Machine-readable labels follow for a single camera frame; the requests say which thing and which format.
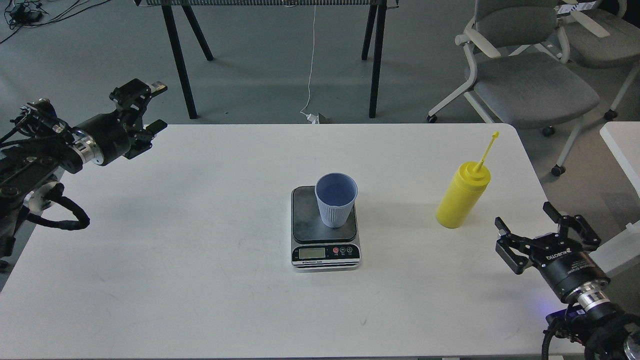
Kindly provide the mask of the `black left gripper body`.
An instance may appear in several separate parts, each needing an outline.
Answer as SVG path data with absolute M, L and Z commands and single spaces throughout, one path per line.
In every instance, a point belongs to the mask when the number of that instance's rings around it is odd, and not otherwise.
M 101 113 L 72 128 L 72 148 L 84 164 L 107 166 L 119 157 L 132 160 L 153 147 L 135 150 L 135 135 L 144 128 L 142 117 Z

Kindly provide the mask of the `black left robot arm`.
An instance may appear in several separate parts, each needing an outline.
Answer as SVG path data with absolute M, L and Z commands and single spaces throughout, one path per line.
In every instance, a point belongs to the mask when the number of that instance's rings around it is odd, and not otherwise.
M 112 112 L 70 126 L 47 99 L 21 107 L 13 129 L 1 138 L 1 256 L 13 253 L 15 235 L 28 221 L 67 231 L 85 229 L 90 218 L 64 196 L 56 171 L 76 174 L 92 162 L 107 166 L 119 157 L 133 159 L 150 150 L 167 123 L 143 125 L 147 105 L 167 91 L 162 82 L 133 79 L 110 93 Z

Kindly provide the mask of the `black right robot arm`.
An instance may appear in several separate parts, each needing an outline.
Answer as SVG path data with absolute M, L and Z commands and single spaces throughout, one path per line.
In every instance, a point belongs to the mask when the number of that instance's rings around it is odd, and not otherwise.
M 502 218 L 494 220 L 495 250 L 505 264 L 516 275 L 537 269 L 567 306 L 546 316 L 541 358 L 550 358 L 553 338 L 566 338 L 583 346 L 586 360 L 637 360 L 639 317 L 606 296 L 604 289 L 611 280 L 590 257 L 601 246 L 601 238 L 580 214 L 560 214 L 550 202 L 542 210 L 557 230 L 535 238 L 512 233 Z

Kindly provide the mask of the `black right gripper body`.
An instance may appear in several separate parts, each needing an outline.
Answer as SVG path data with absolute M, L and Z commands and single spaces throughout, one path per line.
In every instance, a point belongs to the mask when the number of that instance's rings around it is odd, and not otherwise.
M 610 284 L 610 277 L 590 257 L 590 253 L 598 249 L 597 244 L 546 234 L 532 239 L 523 249 L 532 266 L 564 304 L 578 301 L 586 284 L 602 288 Z

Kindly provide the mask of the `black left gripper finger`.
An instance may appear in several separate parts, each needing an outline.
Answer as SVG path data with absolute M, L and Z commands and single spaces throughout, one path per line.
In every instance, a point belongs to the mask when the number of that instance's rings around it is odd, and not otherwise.
M 147 111 L 151 99 L 167 91 L 169 87 L 159 80 L 146 83 L 139 79 L 132 79 L 124 85 L 114 88 L 109 99 L 114 102 L 112 112 L 118 118 L 133 116 L 141 118 Z
M 162 132 L 162 130 L 166 129 L 168 124 L 163 120 L 156 120 L 153 123 L 147 125 L 144 129 L 141 129 L 135 135 L 135 150 L 137 151 L 146 151 L 153 146 L 152 141 L 158 135 L 158 133 Z

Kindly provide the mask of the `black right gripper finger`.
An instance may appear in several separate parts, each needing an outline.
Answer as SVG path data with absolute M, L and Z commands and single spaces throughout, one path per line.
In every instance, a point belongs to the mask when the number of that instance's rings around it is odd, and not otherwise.
M 579 236 L 582 249 L 586 251 L 596 251 L 599 246 L 601 246 L 601 237 L 599 237 L 582 215 L 562 215 L 550 202 L 544 202 L 542 210 L 544 210 L 551 221 L 557 225 L 557 232 L 554 238 L 558 244 L 565 245 L 570 242 L 578 244 L 576 240 L 569 237 L 569 230 L 573 230 Z
M 538 269 L 531 259 L 533 239 L 512 233 L 500 216 L 494 219 L 494 225 L 498 229 L 495 251 L 505 264 L 516 275 L 523 274 L 525 269 L 531 267 Z

